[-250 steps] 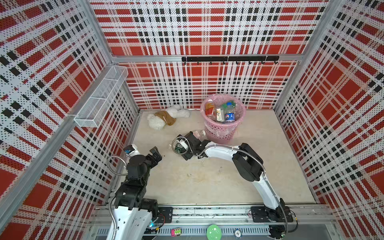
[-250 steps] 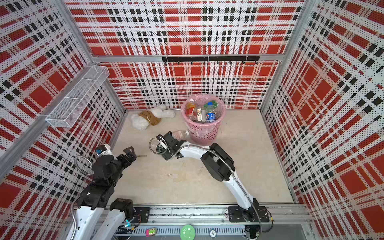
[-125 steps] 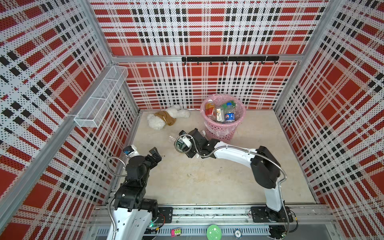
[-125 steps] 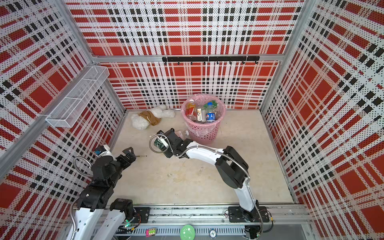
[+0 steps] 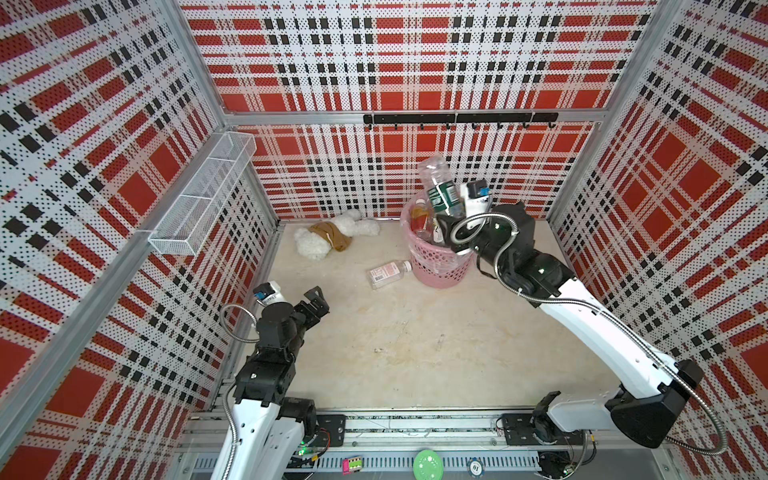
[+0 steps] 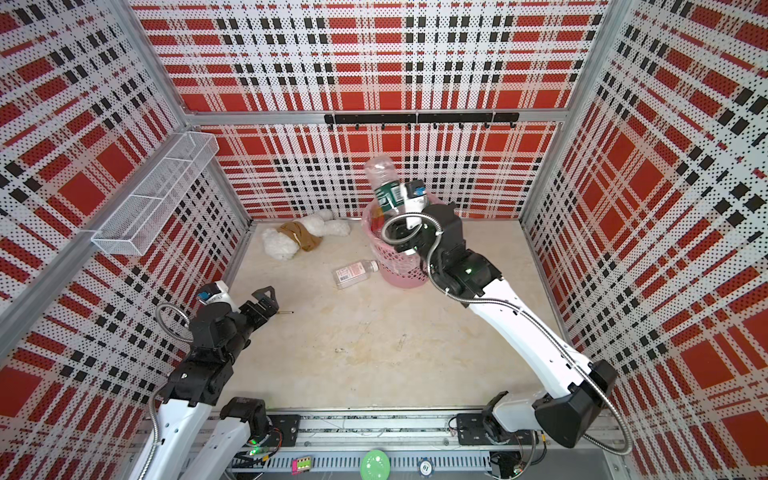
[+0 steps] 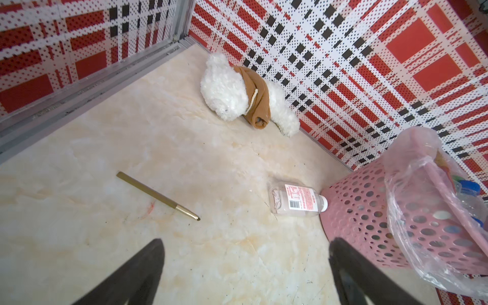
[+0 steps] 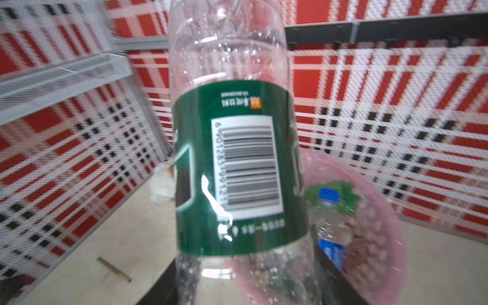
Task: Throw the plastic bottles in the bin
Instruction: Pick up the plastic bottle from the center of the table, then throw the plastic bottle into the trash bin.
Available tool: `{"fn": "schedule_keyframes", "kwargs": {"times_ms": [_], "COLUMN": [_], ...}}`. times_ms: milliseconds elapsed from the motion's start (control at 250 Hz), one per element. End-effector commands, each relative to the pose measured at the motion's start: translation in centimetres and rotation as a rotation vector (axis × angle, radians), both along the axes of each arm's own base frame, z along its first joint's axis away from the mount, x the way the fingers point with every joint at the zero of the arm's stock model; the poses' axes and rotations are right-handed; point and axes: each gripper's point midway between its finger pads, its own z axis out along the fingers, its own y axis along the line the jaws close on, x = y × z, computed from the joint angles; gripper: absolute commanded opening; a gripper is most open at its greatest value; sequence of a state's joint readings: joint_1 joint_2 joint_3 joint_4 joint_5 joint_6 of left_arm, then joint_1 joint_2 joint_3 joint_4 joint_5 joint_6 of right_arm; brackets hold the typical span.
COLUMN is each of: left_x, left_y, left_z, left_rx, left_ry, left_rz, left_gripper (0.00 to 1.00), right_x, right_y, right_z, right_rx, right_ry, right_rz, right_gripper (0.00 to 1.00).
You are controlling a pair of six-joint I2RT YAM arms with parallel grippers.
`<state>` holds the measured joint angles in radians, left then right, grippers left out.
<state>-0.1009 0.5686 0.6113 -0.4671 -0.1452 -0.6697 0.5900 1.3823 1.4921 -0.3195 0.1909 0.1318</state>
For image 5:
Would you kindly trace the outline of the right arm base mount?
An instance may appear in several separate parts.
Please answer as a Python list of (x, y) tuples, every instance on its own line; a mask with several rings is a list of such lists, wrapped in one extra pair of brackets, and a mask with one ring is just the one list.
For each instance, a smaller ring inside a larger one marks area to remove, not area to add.
[(560, 391), (551, 391), (531, 412), (505, 413), (496, 420), (496, 428), (508, 446), (566, 447), (538, 453), (536, 475), (542, 479), (570, 479), (597, 456), (597, 443), (591, 430), (565, 432), (549, 417), (549, 407), (560, 394)]

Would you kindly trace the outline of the red yellow label bottle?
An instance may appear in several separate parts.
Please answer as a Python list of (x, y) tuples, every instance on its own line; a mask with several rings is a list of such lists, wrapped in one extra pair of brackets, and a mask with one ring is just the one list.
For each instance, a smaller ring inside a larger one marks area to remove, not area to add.
[(425, 242), (433, 240), (433, 226), (427, 201), (417, 198), (409, 211), (411, 232)]

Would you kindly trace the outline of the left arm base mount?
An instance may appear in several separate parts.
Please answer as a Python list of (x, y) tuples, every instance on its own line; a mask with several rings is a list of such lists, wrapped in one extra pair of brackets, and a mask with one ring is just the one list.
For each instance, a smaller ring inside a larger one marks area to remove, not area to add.
[(346, 416), (319, 415), (313, 400), (287, 398), (278, 418), (293, 419), (304, 427), (304, 436), (288, 462), (289, 469), (314, 466), (331, 447), (344, 443)]

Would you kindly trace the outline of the clear bottle pink label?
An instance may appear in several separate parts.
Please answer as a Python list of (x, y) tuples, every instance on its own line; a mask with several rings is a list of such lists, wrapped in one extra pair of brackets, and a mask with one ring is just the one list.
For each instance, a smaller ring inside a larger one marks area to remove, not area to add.
[(412, 271), (408, 260), (394, 260), (375, 267), (366, 272), (366, 278), (372, 289), (377, 290), (401, 280), (406, 273)]

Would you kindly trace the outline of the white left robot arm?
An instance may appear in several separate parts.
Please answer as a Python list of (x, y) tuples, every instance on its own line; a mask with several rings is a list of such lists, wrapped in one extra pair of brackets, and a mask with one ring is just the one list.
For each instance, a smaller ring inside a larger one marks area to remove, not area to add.
[(281, 479), (300, 445), (311, 441), (317, 430), (315, 403), (288, 395), (296, 375), (296, 363), (307, 331), (330, 311), (322, 289), (313, 287), (305, 299), (288, 303), (279, 285), (267, 282), (254, 289), (261, 307), (256, 314), (238, 304), (220, 309), (223, 320), (240, 310), (257, 337), (225, 332), (255, 350), (237, 373), (223, 400), (228, 436), (218, 456), (213, 479)]

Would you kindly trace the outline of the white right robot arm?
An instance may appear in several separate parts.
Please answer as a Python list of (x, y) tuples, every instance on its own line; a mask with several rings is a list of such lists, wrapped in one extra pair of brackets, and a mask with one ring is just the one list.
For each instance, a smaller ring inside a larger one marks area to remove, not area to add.
[[(728, 448), (723, 422), (697, 393), (702, 369), (692, 360), (677, 361), (651, 345), (602, 305), (557, 257), (535, 246), (535, 222), (523, 204), (501, 204), (488, 212), (457, 218), (440, 214), (437, 223), (455, 253), (471, 250), (490, 266), (488, 277), (513, 295), (558, 321), (586, 345), (618, 378), (615, 392), (568, 398), (547, 394), (530, 419), (533, 437), (543, 445), (560, 435), (612, 430), (635, 444), (655, 449), (670, 443), (703, 456)], [(694, 401), (713, 425), (711, 447), (671, 437), (688, 402)]]

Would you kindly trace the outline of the clear bottle green label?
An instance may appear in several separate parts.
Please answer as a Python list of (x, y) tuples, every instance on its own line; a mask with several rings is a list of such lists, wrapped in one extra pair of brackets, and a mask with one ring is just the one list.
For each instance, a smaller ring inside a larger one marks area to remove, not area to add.
[(418, 164), (418, 172), (432, 211), (437, 215), (463, 218), (465, 209), (447, 161), (433, 156)]

